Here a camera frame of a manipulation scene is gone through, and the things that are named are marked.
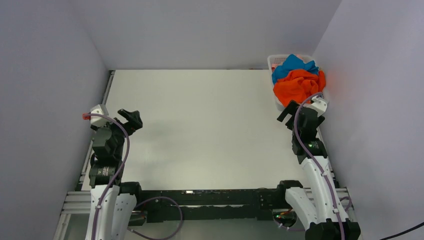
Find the orange t shirt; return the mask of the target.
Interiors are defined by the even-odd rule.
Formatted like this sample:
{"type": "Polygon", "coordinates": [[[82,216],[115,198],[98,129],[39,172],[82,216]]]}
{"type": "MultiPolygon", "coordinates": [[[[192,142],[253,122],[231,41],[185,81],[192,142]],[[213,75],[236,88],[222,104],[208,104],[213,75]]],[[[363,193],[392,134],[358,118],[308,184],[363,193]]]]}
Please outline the orange t shirt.
{"type": "Polygon", "coordinates": [[[316,75],[304,69],[295,69],[277,80],[273,92],[278,101],[287,107],[291,101],[301,104],[311,95],[322,92],[325,86],[326,75],[322,70],[316,75]]]}

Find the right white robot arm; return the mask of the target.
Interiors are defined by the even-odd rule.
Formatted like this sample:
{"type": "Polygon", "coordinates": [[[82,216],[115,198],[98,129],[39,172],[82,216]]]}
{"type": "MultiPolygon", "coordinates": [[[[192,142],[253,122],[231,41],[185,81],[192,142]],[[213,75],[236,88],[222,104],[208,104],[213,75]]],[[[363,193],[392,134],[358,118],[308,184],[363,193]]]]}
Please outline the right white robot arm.
{"type": "Polygon", "coordinates": [[[291,116],[285,125],[292,131],[292,151],[307,176],[313,198],[308,198],[304,187],[285,181],[285,188],[275,194],[275,200],[280,207],[290,206],[295,211],[307,240],[358,240],[360,226],[350,220],[337,195],[328,154],[318,137],[326,109],[322,99],[307,106],[292,100],[277,118],[282,122],[291,116]]]}

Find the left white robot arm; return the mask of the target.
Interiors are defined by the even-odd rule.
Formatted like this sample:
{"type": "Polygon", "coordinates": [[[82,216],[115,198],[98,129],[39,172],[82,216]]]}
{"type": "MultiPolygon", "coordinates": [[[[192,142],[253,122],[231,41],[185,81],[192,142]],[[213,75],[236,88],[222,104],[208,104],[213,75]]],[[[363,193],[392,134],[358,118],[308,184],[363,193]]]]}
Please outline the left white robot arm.
{"type": "Polygon", "coordinates": [[[109,117],[98,104],[83,114],[94,130],[90,158],[90,213],[85,239],[122,240],[133,210],[144,203],[138,182],[123,182],[130,152],[130,136],[143,127],[139,111],[118,110],[126,119],[109,117]]]}

